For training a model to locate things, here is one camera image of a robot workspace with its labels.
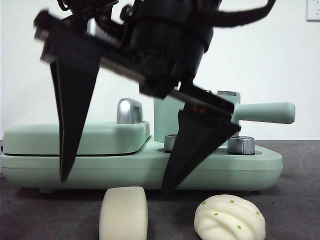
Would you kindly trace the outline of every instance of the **white wall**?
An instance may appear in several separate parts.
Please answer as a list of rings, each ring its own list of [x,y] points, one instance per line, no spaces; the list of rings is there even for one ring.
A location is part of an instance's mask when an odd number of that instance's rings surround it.
[[[121,4],[133,1],[120,1]],[[262,6],[265,0],[223,0],[221,9]],[[49,65],[40,62],[42,43],[33,39],[33,20],[55,0],[1,1],[1,138],[7,127],[57,122]],[[308,23],[304,0],[277,0],[270,15],[237,28],[217,28],[195,84],[204,89],[241,93],[241,102],[293,102],[291,125],[242,122],[242,134],[257,140],[320,139],[320,23]],[[138,84],[101,69],[87,120],[114,121],[121,98],[142,102],[153,125],[153,100]]]

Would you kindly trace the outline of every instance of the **electrical socket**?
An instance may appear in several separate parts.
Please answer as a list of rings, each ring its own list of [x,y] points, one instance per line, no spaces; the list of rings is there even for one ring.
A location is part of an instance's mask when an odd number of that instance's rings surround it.
[[[320,0],[306,0],[307,22],[320,22]]]

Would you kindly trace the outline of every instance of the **dark gray table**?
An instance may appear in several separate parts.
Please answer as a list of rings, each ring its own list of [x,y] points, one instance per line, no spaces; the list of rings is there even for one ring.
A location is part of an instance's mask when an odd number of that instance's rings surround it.
[[[257,141],[283,156],[277,184],[261,192],[147,191],[148,240],[198,240],[197,206],[216,194],[252,201],[263,213],[267,240],[320,239],[320,141]],[[98,240],[103,190],[42,194],[1,177],[3,240]]]

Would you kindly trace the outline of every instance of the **chrome knob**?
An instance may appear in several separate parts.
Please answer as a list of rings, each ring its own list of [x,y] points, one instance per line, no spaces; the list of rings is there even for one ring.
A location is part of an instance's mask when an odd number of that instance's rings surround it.
[[[177,138],[177,134],[169,134],[164,137],[164,150],[166,152],[172,151],[175,145],[176,138]]]
[[[233,154],[254,154],[255,139],[251,136],[233,136],[228,140],[228,152]]]

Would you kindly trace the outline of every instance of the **mint green handle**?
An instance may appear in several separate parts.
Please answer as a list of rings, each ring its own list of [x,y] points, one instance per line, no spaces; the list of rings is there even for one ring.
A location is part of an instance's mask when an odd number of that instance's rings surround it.
[[[292,124],[296,118],[296,107],[291,102],[237,104],[232,121],[239,120]]]

